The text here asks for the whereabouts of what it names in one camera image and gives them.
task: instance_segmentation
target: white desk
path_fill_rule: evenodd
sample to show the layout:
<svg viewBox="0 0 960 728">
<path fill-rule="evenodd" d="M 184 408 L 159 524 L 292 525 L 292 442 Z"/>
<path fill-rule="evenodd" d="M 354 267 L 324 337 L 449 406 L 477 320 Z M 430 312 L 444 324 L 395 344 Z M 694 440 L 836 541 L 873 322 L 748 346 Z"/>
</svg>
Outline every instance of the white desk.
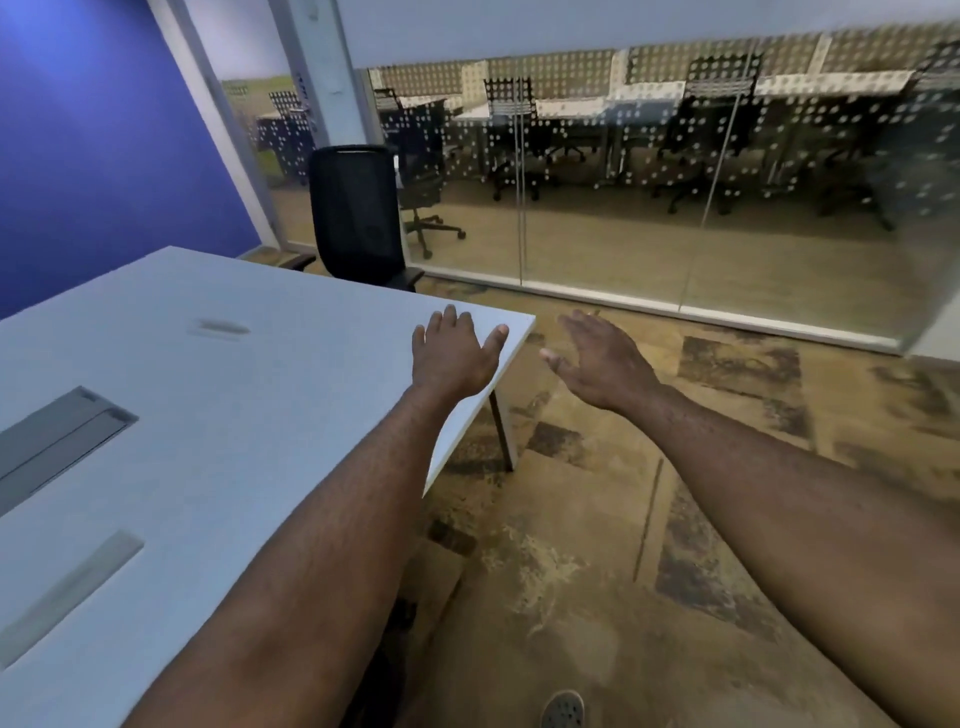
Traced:
<svg viewBox="0 0 960 728">
<path fill-rule="evenodd" d="M 0 430 L 78 385 L 139 417 L 0 518 L 0 629 L 118 529 L 145 544 L 0 672 L 0 723 L 118 725 L 394 404 L 414 326 L 446 303 L 167 248 L 0 322 Z M 481 339 L 510 326 L 499 377 L 534 317 L 458 308 Z M 483 401 L 447 420 L 430 481 Z"/>
</svg>

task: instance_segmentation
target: black chair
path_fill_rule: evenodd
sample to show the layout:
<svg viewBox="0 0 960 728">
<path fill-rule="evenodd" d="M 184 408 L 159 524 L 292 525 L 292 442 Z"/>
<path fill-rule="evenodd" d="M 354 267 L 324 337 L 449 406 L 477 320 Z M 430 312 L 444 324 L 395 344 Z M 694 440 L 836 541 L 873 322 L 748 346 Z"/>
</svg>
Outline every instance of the black chair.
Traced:
<svg viewBox="0 0 960 728">
<path fill-rule="evenodd" d="M 523 183 L 530 189 L 530 197 L 540 199 L 540 188 L 550 178 L 550 160 L 547 152 L 553 142 L 553 130 L 539 123 L 537 101 L 534 99 L 530 78 L 484 80 L 487 105 L 493 126 L 488 129 L 491 138 L 490 159 L 502 159 L 490 174 L 493 179 L 493 198 L 500 201 L 503 190 L 514 183 L 511 170 L 523 163 Z M 522 127 L 523 149 L 517 153 L 517 131 Z M 542 172 L 528 171 L 527 158 L 544 160 Z"/>
<path fill-rule="evenodd" d="M 747 147 L 758 115 L 753 99 L 761 61 L 761 54 L 742 54 L 707 56 L 690 64 L 684 97 L 677 114 L 667 124 L 657 157 L 663 158 L 665 153 L 678 155 L 681 166 L 692 161 L 699 163 L 700 169 L 682 182 L 654 187 L 654 197 L 665 189 L 674 192 L 667 209 L 671 215 L 676 214 L 677 204 L 683 198 L 700 197 L 710 191 L 711 160 L 718 168 L 724 158 L 736 157 Z M 738 194 L 737 188 L 718 179 L 714 191 L 717 212 L 729 215 Z"/>
<path fill-rule="evenodd" d="M 394 156 L 382 146 L 324 147 L 310 156 L 317 251 L 334 278 L 414 291 L 403 260 Z"/>
<path fill-rule="evenodd" d="M 400 177 L 397 191 L 400 209 L 414 213 L 414 219 L 404 223 L 404 231 L 417 234 L 423 257 L 427 260 L 433 257 L 433 253 L 427 248 L 423 231 L 456 232 L 460 240 L 467 237 L 467 232 L 462 228 L 445 225 L 440 215 L 420 217 L 421 209 L 441 201 L 445 170 L 445 122 L 446 112 L 441 99 L 404 109 L 383 126 L 387 146 L 396 156 L 396 169 Z"/>
</svg>

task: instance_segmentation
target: glass wall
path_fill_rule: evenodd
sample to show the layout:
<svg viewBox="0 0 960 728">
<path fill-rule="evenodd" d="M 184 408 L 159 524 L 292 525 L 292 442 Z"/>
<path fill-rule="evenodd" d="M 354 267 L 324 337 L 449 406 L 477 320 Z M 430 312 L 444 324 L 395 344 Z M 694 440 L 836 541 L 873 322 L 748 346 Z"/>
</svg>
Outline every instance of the glass wall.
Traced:
<svg viewBox="0 0 960 728">
<path fill-rule="evenodd" d="M 958 49 L 940 23 L 370 78 L 388 142 L 441 130 L 438 191 L 401 193 L 460 229 L 417 229 L 428 268 L 895 346 L 960 247 Z"/>
<path fill-rule="evenodd" d="M 519 284 L 520 86 L 486 61 L 376 69 L 371 83 L 411 258 Z"/>
<path fill-rule="evenodd" d="M 307 115 L 268 0 L 186 0 L 204 51 L 256 158 L 287 239 L 316 245 Z"/>
</svg>

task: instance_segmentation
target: patterned carpet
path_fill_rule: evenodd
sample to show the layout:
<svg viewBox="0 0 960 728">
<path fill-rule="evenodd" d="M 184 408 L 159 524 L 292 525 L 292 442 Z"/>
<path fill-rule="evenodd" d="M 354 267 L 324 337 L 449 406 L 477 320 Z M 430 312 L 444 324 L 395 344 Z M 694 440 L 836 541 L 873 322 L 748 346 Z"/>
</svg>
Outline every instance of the patterned carpet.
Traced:
<svg viewBox="0 0 960 728">
<path fill-rule="evenodd" d="M 572 355 L 556 317 L 573 304 L 418 290 L 538 319 L 502 382 L 516 472 L 485 409 L 423 502 L 401 588 L 419 605 L 403 725 L 535 726 L 567 688 L 592 728 L 894 725 L 767 601 L 653 443 L 538 359 L 544 345 Z M 960 511 L 960 420 L 910 362 L 602 313 L 700 404 Z"/>
</svg>

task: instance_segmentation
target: blue wall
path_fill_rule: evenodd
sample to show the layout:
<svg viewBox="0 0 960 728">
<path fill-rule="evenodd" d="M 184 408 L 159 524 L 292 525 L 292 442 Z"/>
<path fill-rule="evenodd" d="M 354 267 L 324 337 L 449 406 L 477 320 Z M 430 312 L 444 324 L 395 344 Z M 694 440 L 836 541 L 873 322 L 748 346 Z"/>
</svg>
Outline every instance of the blue wall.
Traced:
<svg viewBox="0 0 960 728">
<path fill-rule="evenodd" d="M 0 3 L 0 318 L 259 238 L 146 0 Z"/>
</svg>

